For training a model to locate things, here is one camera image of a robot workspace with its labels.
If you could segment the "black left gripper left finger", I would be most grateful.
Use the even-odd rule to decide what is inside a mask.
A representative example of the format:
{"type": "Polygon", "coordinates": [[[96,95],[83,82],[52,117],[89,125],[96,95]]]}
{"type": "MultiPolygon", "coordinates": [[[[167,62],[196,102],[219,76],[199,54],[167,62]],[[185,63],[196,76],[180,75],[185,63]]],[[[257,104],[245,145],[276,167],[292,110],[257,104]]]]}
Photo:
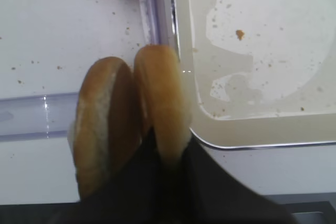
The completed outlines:
{"type": "Polygon", "coordinates": [[[164,170],[153,129],[106,184],[60,215],[60,223],[163,223],[164,170]]]}

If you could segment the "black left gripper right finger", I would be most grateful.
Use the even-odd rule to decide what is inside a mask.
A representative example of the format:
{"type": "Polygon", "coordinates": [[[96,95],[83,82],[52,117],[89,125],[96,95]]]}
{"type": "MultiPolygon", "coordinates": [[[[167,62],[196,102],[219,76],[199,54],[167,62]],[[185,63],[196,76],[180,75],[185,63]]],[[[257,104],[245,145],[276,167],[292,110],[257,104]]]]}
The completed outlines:
{"type": "Polygon", "coordinates": [[[186,130],[168,134],[167,167],[168,223],[296,223],[222,169],[186,130]]]}

